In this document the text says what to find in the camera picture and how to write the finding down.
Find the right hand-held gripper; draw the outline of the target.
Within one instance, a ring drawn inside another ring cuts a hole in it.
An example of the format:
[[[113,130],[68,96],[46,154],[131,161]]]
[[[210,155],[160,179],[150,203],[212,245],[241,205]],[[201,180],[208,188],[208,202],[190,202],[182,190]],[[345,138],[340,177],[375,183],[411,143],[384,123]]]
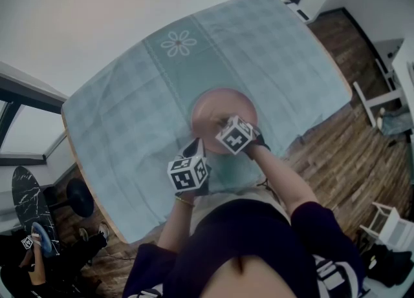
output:
[[[234,155],[240,152],[250,155],[253,146],[259,145],[270,150],[259,127],[244,121],[238,115],[218,118],[217,125],[220,129],[215,139]]]

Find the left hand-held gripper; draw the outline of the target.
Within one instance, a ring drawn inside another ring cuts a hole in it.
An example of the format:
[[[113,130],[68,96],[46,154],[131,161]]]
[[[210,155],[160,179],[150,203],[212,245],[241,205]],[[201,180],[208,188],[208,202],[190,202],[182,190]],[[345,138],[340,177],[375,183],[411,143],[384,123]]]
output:
[[[196,195],[209,193],[210,166],[201,138],[185,145],[168,163],[168,177],[177,194],[193,191]]]

